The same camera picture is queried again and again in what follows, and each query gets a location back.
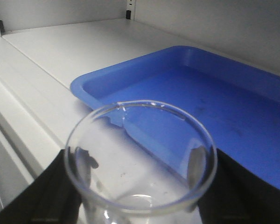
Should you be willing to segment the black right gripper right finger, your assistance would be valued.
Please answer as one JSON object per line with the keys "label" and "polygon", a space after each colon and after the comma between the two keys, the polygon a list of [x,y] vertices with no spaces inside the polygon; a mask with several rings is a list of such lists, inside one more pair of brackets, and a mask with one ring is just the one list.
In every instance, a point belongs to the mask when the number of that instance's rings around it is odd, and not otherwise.
{"label": "black right gripper right finger", "polygon": [[198,201],[204,224],[280,224],[280,190],[218,150],[215,178]]}

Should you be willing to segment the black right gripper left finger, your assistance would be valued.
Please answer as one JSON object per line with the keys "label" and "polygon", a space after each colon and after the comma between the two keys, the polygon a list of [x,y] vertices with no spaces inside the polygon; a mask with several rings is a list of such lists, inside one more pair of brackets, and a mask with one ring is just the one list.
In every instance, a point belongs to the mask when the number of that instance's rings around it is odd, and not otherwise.
{"label": "black right gripper left finger", "polygon": [[0,224],[76,224],[81,196],[71,183],[61,150],[50,165],[0,211]]}

